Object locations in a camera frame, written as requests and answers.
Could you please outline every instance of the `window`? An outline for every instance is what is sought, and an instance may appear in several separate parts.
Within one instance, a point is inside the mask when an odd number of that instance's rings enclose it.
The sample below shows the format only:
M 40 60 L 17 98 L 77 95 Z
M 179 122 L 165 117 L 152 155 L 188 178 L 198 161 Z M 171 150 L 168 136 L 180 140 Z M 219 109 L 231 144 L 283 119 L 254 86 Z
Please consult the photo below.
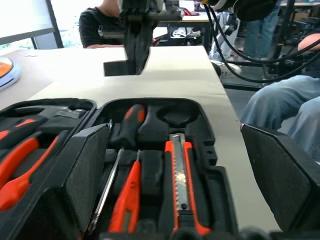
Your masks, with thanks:
M 30 38 L 0 45 L 0 56 L 18 49 L 34 49 Z
M 63 46 L 82 48 L 79 17 L 87 8 L 100 5 L 102 0 L 51 0 Z

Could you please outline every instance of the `black t-shirt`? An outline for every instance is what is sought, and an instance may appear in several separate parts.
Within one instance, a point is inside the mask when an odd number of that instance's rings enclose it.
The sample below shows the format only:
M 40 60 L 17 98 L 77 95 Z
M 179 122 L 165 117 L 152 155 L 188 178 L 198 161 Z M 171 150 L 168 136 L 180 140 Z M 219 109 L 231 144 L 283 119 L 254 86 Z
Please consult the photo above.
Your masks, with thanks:
M 107 38 L 99 36 L 99 27 L 103 26 L 104 32 L 123 32 L 124 28 L 117 17 L 104 15 L 97 7 L 83 11 L 79 18 L 79 33 L 84 48 L 91 45 L 121 45 L 123 38 Z

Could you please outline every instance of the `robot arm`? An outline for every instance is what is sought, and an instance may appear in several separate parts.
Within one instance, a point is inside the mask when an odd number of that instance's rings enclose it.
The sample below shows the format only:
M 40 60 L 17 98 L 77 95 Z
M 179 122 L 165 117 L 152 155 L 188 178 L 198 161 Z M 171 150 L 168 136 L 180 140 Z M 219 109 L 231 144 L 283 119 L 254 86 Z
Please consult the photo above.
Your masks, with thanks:
M 241 21 L 266 17 L 277 0 L 194 0 L 213 6 L 217 12 L 231 11 Z M 181 21 L 178 0 L 118 0 L 120 20 L 125 26 L 124 48 L 129 75 L 143 71 L 150 53 L 153 29 L 161 21 Z

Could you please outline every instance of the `person's arm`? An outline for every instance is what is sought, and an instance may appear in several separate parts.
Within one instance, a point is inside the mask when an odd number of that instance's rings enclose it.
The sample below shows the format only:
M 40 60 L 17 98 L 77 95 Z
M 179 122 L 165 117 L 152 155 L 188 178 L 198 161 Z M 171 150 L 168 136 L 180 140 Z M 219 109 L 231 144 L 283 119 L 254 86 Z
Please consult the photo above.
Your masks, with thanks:
M 320 33 L 314 33 L 309 36 L 306 36 L 299 44 L 298 50 L 305 49 L 306 47 L 310 46 L 311 44 L 315 43 L 316 41 L 320 40 Z M 310 49 L 310 51 L 320 51 L 320 44 L 314 46 Z
M 85 49 L 123 47 L 123 45 L 101 44 L 97 23 L 95 23 L 94 17 L 89 12 L 84 12 L 80 15 L 79 33 L 83 48 Z

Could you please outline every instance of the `knee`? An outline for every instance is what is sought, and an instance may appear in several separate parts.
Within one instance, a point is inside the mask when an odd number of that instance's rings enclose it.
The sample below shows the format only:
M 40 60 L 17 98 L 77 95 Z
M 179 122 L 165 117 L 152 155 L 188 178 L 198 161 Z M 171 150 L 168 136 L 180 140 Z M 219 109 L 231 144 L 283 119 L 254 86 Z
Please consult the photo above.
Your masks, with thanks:
M 280 88 L 269 85 L 257 91 L 252 96 L 249 103 L 251 102 L 259 106 L 273 105 L 274 103 L 277 103 L 281 100 L 281 96 L 282 91 Z
M 320 97 L 302 104 L 298 115 L 303 117 L 308 123 L 320 122 Z

